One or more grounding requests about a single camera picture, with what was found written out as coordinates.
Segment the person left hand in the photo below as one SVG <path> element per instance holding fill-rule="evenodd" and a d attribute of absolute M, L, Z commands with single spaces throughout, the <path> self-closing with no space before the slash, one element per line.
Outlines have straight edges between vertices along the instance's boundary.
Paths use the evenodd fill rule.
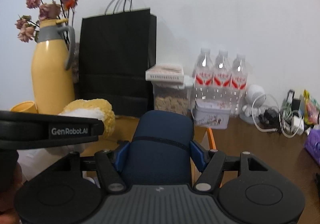
<path fill-rule="evenodd" d="M 15 194 L 22 186 L 22 169 L 18 163 L 11 180 L 11 186 L 1 193 L 1 224 L 20 223 L 19 215 L 14 208 Z"/>

